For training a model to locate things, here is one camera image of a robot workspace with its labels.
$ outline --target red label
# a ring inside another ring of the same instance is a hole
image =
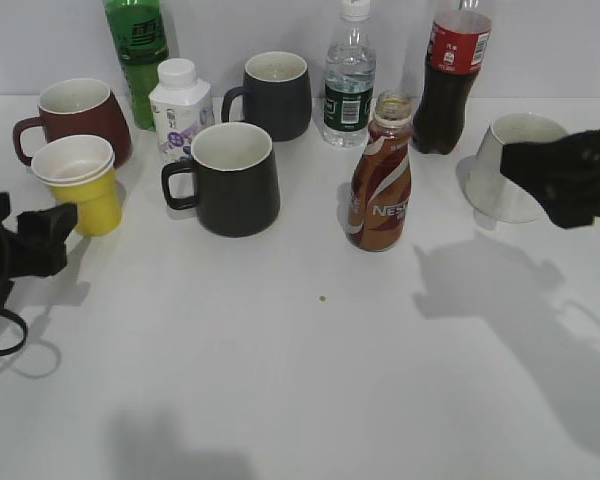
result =
[[[491,30],[482,33],[457,33],[433,24],[427,49],[427,63],[433,68],[455,75],[480,70]]]

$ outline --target white wall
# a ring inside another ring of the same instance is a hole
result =
[[[196,62],[214,95],[267,50],[303,55],[320,91],[337,0],[163,1],[172,50]],[[600,0],[497,1],[474,96],[600,97]],[[402,84],[418,94],[434,2],[373,2],[376,92]],[[37,93],[81,76],[124,88],[100,0],[0,0],[0,93]]]

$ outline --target dark red mug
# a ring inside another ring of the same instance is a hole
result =
[[[13,146],[22,163],[31,165],[20,137],[33,127],[42,127],[47,142],[70,135],[97,135],[109,141],[115,153],[114,167],[131,155],[131,135],[115,95],[106,83],[93,78],[75,78],[56,83],[38,98],[39,117],[21,120],[13,127]]]

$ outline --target bottle cap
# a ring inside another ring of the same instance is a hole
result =
[[[369,18],[371,0],[340,0],[341,17],[350,22],[362,22]]]
[[[187,88],[198,83],[196,66],[186,58],[170,58],[158,65],[158,78],[167,88]]]
[[[378,97],[373,118],[380,125],[399,128],[411,121],[411,98],[402,92],[388,90]]]

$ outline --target nescafe coffee bottle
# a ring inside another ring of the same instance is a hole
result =
[[[467,98],[491,35],[494,0],[438,0],[425,61],[424,93],[413,118],[413,144],[447,155],[464,130]]]
[[[347,235],[364,250],[387,250],[402,234],[411,195],[410,120],[408,96],[380,94],[369,124],[369,143],[351,181]]]

